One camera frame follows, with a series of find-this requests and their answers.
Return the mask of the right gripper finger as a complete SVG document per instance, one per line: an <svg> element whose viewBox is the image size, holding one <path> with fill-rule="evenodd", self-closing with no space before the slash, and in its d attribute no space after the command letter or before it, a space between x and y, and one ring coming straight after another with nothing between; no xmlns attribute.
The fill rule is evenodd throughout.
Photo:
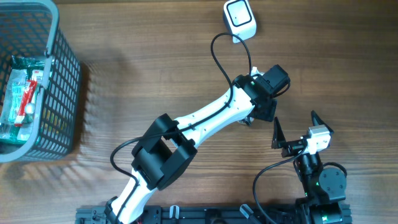
<svg viewBox="0 0 398 224"><path fill-rule="evenodd" d="M274 118L274 133L272 137L271 148L280 149L283 148L286 144L285 136L283 134L282 128L280 126L280 122L278 117Z"/></svg>
<svg viewBox="0 0 398 224"><path fill-rule="evenodd" d="M334 130L332 130L314 110L311 111L311 119L314 126L324 125L329 130L330 134L334 134Z"/></svg>

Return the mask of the green 3M gloves package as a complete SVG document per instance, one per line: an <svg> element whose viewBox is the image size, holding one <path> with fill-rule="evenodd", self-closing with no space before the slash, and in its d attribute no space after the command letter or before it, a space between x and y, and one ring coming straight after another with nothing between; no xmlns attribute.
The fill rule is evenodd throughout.
<svg viewBox="0 0 398 224"><path fill-rule="evenodd" d="M29 139L44 68L44 58L12 57L1 112L1 142L22 145Z"/></svg>

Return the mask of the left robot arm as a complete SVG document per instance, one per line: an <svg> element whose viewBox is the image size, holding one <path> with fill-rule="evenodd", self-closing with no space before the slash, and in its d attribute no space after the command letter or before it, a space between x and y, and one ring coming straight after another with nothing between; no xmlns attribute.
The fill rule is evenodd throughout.
<svg viewBox="0 0 398 224"><path fill-rule="evenodd" d="M279 65L265 73L253 68L204 108L175 119L159 116L143 137L131 141L135 146L132 170L127 173L130 179L122 194L107 202L106 218L111 223L136 221L153 193L185 172L206 139L233 122L273 121L277 94L289 85L289 75Z"/></svg>

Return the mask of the yellow Vim dish soap bottle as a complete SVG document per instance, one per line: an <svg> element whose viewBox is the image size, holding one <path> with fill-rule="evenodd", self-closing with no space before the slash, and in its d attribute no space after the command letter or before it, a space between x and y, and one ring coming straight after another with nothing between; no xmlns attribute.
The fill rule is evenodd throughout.
<svg viewBox="0 0 398 224"><path fill-rule="evenodd" d="M31 123L34 121L35 116L35 103L28 103L25 106L25 123Z"/></svg>

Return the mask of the red snack stick wrapper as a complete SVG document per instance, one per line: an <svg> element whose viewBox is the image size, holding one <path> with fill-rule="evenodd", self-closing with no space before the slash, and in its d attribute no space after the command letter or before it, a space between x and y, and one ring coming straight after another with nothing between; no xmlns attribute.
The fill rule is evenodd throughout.
<svg viewBox="0 0 398 224"><path fill-rule="evenodd" d="M21 104L19 107L19 111L17 113L14 126L22 126L25 116L26 116L26 106L31 102L35 89L37 86L37 81L35 80L27 80L24 85L24 90L22 94Z"/></svg>

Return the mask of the mint green sachet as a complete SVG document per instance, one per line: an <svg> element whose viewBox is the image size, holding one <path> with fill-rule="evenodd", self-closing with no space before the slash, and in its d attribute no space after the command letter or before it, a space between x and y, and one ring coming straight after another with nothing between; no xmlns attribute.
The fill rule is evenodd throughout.
<svg viewBox="0 0 398 224"><path fill-rule="evenodd" d="M17 83L13 83L12 87L11 87L11 109L10 109L10 113L9 113L9 117L8 117L8 121L10 123L14 123L20 106L21 106L21 101L22 101L22 97L24 95L24 90L25 90L25 86L24 85L20 85Z"/></svg>

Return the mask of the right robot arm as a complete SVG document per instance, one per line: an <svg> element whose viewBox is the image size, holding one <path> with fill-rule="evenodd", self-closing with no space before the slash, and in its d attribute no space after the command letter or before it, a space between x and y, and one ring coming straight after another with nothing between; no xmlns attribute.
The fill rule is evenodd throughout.
<svg viewBox="0 0 398 224"><path fill-rule="evenodd" d="M315 111L311 111L313 126L295 141L287 141L280 122L274 119L272 148L281 155L293 157L294 169L302 183L305 197L295 201L300 223L352 223L351 209L346 200L347 170L339 163L323 163L320 152L330 147L334 131Z"/></svg>

